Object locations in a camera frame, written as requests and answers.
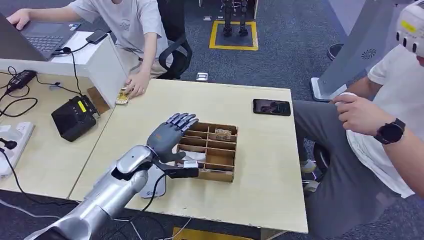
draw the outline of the black watch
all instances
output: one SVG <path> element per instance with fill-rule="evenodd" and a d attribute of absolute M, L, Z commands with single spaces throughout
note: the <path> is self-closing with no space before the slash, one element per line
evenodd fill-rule
<path fill-rule="evenodd" d="M 386 123 L 380 127 L 374 138 L 384 145 L 396 143 L 404 135 L 405 125 L 403 121 L 396 118 L 394 122 Z"/>

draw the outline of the white sneaker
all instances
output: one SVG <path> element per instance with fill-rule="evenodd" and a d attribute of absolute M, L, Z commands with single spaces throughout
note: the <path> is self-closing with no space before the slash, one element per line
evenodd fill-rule
<path fill-rule="evenodd" d="M 315 193 L 315 191 L 318 188 L 318 185 L 320 185 L 319 182 L 317 181 L 310 181 L 304 188 L 303 191 L 305 192 L 311 192 L 311 193 Z"/>
<path fill-rule="evenodd" d="M 304 174 L 310 174 L 316 168 L 317 168 L 317 165 L 311 159 L 308 159 L 307 161 L 301 161 L 300 162 L 300 170 Z"/>

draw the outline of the child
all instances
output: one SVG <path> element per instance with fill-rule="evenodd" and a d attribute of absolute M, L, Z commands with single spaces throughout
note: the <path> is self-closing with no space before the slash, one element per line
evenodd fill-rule
<path fill-rule="evenodd" d="M 21 30 L 30 20 L 74 22 L 81 18 L 92 23 L 102 17 L 116 36 L 116 48 L 129 74 L 129 97 L 143 94 L 150 78 L 166 72 L 159 55 L 168 48 L 156 0 L 75 0 L 61 8 L 23 8 L 7 18 Z M 169 67 L 172 55 L 166 60 Z"/>

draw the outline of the gray t-shirt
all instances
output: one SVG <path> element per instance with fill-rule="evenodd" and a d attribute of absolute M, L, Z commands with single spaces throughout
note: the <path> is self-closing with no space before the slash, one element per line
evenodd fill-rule
<path fill-rule="evenodd" d="M 101 16 L 115 34 L 116 44 L 136 53 L 140 58 L 144 55 L 146 33 L 157 34 L 156 59 L 168 48 L 156 0 L 122 0 L 119 4 L 112 0 L 76 0 L 69 6 L 90 23 Z M 168 57 L 167 64 L 169 62 L 172 63 L 172 57 Z"/>

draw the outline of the black chair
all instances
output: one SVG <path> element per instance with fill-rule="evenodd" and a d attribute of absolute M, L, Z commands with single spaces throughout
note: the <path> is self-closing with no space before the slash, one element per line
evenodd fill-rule
<path fill-rule="evenodd" d="M 167 72 L 157 77 L 158 79 L 180 79 L 192 60 L 193 51 L 186 37 L 184 3 L 184 0 L 157 0 L 166 36 L 168 40 L 173 41 L 159 56 L 159 64 Z M 186 54 L 178 50 L 180 46 L 185 49 Z M 173 62 L 168 67 L 166 61 L 170 54 L 173 56 Z"/>
<path fill-rule="evenodd" d="M 322 173 L 316 179 L 316 181 L 321 182 L 327 172 L 327 169 L 330 166 L 330 153 L 325 147 L 318 143 L 315 143 L 315 145 L 313 146 L 313 157 L 315 158 L 316 166 Z"/>

